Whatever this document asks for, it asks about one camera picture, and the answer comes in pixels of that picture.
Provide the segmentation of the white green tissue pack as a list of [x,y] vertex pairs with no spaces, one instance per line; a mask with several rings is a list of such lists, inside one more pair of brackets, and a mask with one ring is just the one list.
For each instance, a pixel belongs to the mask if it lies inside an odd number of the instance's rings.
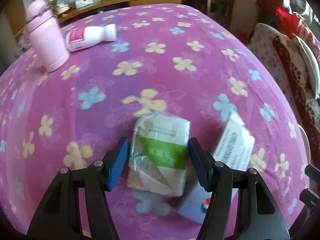
[[190,121],[165,112],[138,118],[133,129],[127,186],[167,197],[184,193]]

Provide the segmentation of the wooden tv cabinet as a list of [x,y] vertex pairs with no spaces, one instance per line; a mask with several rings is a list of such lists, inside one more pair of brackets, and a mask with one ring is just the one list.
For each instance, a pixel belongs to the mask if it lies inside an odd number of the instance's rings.
[[[84,18],[93,11],[99,9],[113,10],[115,8],[131,7],[137,5],[150,5],[150,4],[166,4],[174,3],[181,4],[184,0],[100,0],[97,3],[90,4],[80,9],[71,10],[66,16],[58,18],[59,24],[64,27],[78,19]],[[11,13],[7,9],[5,12],[7,19],[9,21],[9,26],[16,39],[22,35],[24,30],[24,7],[22,1],[19,1],[14,6],[14,12]]]

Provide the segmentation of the white pink-label bottle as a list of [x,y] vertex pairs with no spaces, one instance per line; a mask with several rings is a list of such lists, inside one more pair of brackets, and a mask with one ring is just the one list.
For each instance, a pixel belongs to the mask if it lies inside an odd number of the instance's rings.
[[95,46],[101,42],[113,42],[117,39],[115,24],[106,26],[88,26],[70,31],[65,38],[68,51],[74,52]]

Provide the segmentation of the purple floral tablecloth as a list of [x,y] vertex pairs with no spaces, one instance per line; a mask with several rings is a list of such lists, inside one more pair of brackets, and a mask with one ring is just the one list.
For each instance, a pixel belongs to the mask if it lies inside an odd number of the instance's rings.
[[272,192],[287,226],[308,187],[296,117],[263,64],[231,33],[186,5],[112,10],[64,27],[117,26],[117,40],[72,53],[52,73],[33,50],[1,76],[1,207],[26,233],[63,166],[85,168],[132,136],[139,116],[187,119],[212,150],[235,110],[255,137],[249,165]]

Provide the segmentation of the white blue medicine box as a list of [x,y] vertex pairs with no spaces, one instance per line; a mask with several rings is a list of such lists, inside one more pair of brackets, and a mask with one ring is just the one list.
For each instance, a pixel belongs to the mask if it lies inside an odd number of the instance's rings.
[[[253,151],[255,138],[245,127],[236,111],[231,111],[219,141],[211,154],[234,170],[246,171]],[[189,220],[202,223],[208,210],[211,193],[206,192],[199,183],[194,184],[181,204],[177,213]]]

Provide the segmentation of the white cushion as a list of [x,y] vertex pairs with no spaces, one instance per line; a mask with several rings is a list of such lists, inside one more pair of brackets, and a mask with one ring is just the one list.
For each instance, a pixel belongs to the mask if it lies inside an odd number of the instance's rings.
[[319,98],[319,65],[318,62],[308,47],[308,45],[297,35],[293,38],[294,44],[298,47],[298,50],[304,60],[305,66],[308,71],[309,82],[311,89],[315,95],[315,99]]

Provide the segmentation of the pink thermos bottle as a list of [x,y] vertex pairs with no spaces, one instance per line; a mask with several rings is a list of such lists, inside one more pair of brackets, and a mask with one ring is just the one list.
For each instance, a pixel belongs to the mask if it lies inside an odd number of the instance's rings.
[[54,72],[69,59],[57,19],[45,1],[33,1],[25,12],[25,31],[41,66]]

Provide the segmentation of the floral covered sofa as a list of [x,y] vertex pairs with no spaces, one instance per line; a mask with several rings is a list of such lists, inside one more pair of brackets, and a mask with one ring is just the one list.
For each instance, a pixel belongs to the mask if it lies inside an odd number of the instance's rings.
[[312,163],[319,167],[319,100],[311,89],[311,76],[297,39],[290,39],[267,24],[257,23],[248,48],[285,94],[308,137]]

